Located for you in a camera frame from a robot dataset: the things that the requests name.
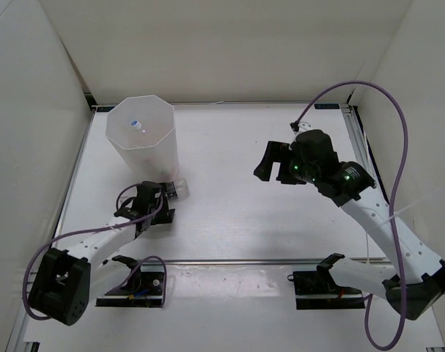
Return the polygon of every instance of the white bin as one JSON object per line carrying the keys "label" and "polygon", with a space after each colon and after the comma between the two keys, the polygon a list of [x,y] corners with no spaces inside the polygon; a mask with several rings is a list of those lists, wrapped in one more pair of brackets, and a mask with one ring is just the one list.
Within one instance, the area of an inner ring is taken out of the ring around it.
{"label": "white bin", "polygon": [[159,97],[124,99],[108,113],[106,137],[139,180],[175,179],[178,151],[173,106]]}

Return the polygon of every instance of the plastic container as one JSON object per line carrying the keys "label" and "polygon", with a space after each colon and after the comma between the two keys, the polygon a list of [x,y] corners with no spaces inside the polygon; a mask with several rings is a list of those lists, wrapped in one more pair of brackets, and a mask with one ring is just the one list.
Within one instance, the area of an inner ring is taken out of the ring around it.
{"label": "plastic container", "polygon": [[140,181],[171,182],[176,178],[173,106],[159,97],[124,99],[108,113],[106,137]]}

